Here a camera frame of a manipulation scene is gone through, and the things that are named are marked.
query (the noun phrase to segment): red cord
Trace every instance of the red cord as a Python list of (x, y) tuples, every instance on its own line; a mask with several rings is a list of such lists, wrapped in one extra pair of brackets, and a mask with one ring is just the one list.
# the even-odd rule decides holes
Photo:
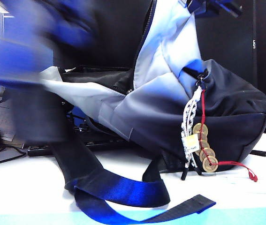
[[(200, 140), (202, 139), (203, 125), (204, 125), (205, 119), (206, 119), (206, 115), (205, 115), (205, 90), (202, 90), (201, 101), (202, 101), (202, 121), (201, 121), (202, 126), (200, 127), (200, 135), (199, 135)], [(204, 150), (202, 142), (200, 142), (200, 148), (201, 148), (201, 150), (204, 152), (204, 154), (207, 157), (208, 154)], [(238, 165), (238, 166), (243, 166), (243, 167), (245, 167), (249, 171), (249, 177), (250, 177), (250, 179), (253, 180), (254, 182), (257, 182), (258, 181), (258, 177), (253, 172), (253, 170), (251, 170), (250, 168), (248, 168), (247, 166), (245, 166), (242, 163), (235, 162), (235, 161), (221, 161), (221, 162), (218, 162), (218, 163), (212, 163), (211, 160), (209, 159), (209, 157), (207, 157), (207, 159), (208, 159), (208, 161), (209, 161), (209, 163), (211, 165)]]

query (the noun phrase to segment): coin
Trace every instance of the coin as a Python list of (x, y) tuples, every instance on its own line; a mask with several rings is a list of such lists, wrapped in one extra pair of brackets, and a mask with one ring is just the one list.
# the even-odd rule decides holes
[(208, 141), (207, 135), (205, 135), (204, 132), (202, 132), (202, 136), (200, 136), (200, 132), (199, 131), (197, 131), (196, 134), (198, 134), (198, 139), (199, 140)]
[(215, 152), (213, 151), (213, 149), (210, 149), (210, 148), (203, 148), (203, 149), (205, 150), (207, 155), (205, 154), (205, 152), (203, 150), (200, 151), (199, 159), (200, 159), (201, 162), (204, 160), (204, 158), (206, 158), (206, 156), (215, 157)]
[(209, 143), (205, 140), (199, 140), (199, 146), (201, 148), (209, 148), (210, 147)]
[[(200, 131), (200, 128), (202, 127), (201, 123), (197, 123), (196, 125), (194, 125), (192, 132), (194, 134), (196, 134), (197, 131)], [(206, 124), (203, 124), (203, 130), (204, 134), (207, 136), (208, 135), (208, 127), (206, 126)]]
[(215, 172), (218, 168), (218, 161), (215, 157), (213, 156), (207, 156), (206, 158), (204, 158), (203, 160), (203, 169), (208, 172), (208, 173), (212, 173)]

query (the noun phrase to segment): blue strap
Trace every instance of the blue strap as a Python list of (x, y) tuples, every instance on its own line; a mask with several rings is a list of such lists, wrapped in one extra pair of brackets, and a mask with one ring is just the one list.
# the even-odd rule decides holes
[(158, 170), (148, 182), (130, 180), (105, 170), (79, 136), (70, 135), (63, 143), (52, 143), (52, 151), (63, 171), (66, 188), (73, 191), (78, 207), (92, 219), (105, 224), (142, 224), (169, 221), (201, 212), (215, 202), (197, 195), (190, 200), (143, 221), (126, 218), (114, 211), (111, 201), (129, 206), (157, 207), (169, 203), (169, 195)]
[(146, 220), (137, 221), (127, 218), (112, 209), (104, 200), (92, 196), (79, 189), (75, 192), (76, 205), (87, 216), (103, 224), (127, 225), (166, 222), (181, 218), (192, 213), (201, 213), (216, 203), (201, 195), (197, 195), (185, 202)]
[(99, 169), (79, 180), (75, 188), (99, 199), (135, 207), (159, 207), (170, 202), (163, 180), (140, 182)]

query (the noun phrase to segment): white desk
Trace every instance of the white desk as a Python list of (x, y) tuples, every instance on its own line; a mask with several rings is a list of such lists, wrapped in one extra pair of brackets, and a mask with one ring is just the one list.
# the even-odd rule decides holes
[[(256, 150), (266, 151), (266, 134)], [(0, 157), (11, 156), (12, 150)], [(99, 152), (104, 167), (119, 175), (141, 180), (148, 159), (131, 152)], [(186, 181), (180, 173), (162, 174), (171, 203), (156, 210), (111, 205), (122, 214), (143, 219), (171, 208), (197, 194), (216, 201), (201, 214), (193, 214), (162, 225), (266, 225), (266, 157), (249, 155), (244, 161), (258, 176), (255, 183), (243, 167), (219, 172), (216, 176), (198, 176), (189, 172)], [(64, 178), (53, 157), (25, 157), (0, 165), (0, 225), (97, 225), (84, 215), (73, 196), (64, 190)]]

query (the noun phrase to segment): white cord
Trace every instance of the white cord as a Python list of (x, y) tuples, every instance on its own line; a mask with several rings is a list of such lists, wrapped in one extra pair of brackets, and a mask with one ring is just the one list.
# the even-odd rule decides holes
[[(182, 132), (182, 142), (183, 138), (190, 136), (192, 134), (193, 121), (197, 110), (197, 103), (200, 100), (200, 96), (202, 93), (202, 88), (198, 86), (198, 89), (194, 92), (193, 97), (187, 102), (184, 112), (183, 112), (183, 122), (181, 124)], [(197, 168), (197, 164), (194, 160), (193, 154), (189, 153), (187, 148), (184, 146), (184, 152), (187, 159), (187, 163), (185, 164), (185, 168), (189, 168), (189, 164), (191, 161), (192, 166)]]

